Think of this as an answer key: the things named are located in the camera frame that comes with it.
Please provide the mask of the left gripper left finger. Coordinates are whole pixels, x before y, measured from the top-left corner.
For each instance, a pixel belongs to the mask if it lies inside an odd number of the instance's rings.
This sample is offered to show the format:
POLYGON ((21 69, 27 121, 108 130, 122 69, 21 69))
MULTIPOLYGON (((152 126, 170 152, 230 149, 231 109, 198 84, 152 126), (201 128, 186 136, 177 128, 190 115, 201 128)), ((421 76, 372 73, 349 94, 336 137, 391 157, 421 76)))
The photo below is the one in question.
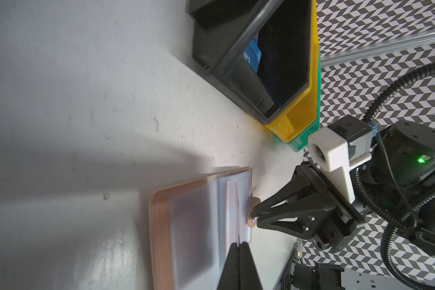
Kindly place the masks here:
POLYGON ((240 246, 237 243, 231 244, 217 290, 240 289, 240 246))

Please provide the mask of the tan leather card holder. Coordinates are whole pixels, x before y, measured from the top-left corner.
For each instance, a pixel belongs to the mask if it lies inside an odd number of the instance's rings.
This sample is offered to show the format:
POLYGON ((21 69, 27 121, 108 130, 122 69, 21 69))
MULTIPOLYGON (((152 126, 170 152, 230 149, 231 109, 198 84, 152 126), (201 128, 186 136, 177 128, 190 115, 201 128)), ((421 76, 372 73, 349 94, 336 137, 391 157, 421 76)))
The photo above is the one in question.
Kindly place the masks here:
POLYGON ((251 242, 252 170, 241 167, 153 192, 153 287, 215 290, 230 246, 251 242))

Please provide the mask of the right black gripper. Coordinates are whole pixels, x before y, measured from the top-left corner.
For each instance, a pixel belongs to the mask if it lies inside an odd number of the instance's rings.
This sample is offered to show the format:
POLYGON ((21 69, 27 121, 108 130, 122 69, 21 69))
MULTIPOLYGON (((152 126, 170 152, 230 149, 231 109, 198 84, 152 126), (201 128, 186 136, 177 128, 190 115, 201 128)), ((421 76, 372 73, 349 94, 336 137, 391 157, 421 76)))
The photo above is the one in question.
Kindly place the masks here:
POLYGON ((304 161, 292 180, 253 208, 259 228, 308 239, 319 251, 337 253, 366 226, 365 217, 321 173, 304 161))

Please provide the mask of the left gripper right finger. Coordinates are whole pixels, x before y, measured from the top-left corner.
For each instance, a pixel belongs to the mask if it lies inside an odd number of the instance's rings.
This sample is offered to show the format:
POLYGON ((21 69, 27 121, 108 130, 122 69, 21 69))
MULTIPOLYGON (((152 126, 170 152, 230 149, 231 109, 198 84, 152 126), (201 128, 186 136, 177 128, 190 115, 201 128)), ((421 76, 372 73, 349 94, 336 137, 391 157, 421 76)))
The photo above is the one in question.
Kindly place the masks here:
POLYGON ((239 289, 262 290, 253 256, 246 242, 239 246, 239 289))

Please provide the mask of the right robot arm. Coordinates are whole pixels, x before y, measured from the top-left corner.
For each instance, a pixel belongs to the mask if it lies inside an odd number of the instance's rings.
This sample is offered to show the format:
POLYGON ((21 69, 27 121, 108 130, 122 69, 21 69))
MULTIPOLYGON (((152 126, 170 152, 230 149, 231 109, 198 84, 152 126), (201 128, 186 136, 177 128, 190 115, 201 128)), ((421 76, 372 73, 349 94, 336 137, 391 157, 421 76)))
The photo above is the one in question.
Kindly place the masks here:
POLYGON ((435 129, 407 120, 380 129, 375 117, 405 87, 433 76, 435 62, 417 67, 390 84, 363 118, 344 116, 311 134, 312 161, 255 203, 249 224, 339 251, 376 213, 387 222, 380 243, 385 267, 409 288, 430 289, 398 269, 392 244, 400 236, 435 256, 435 129))

